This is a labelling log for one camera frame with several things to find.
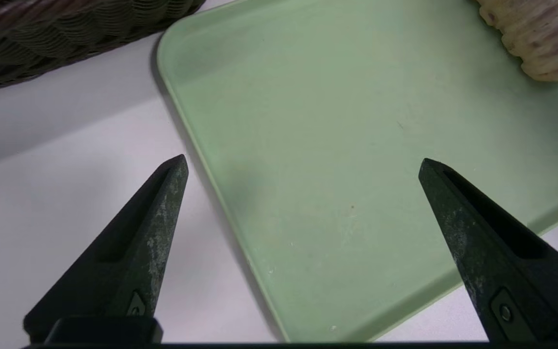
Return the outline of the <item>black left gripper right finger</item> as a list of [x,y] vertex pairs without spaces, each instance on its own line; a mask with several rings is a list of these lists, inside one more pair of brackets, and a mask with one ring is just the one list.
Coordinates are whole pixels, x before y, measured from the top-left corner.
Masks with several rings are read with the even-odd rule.
[[558,342],[558,251],[449,166],[418,178],[491,342]]

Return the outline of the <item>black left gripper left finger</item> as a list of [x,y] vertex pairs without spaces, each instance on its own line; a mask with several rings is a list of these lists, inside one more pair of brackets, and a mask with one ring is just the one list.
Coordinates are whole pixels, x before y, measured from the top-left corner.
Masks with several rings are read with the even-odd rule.
[[23,320],[45,340],[65,318],[152,317],[188,179],[184,155],[162,163]]

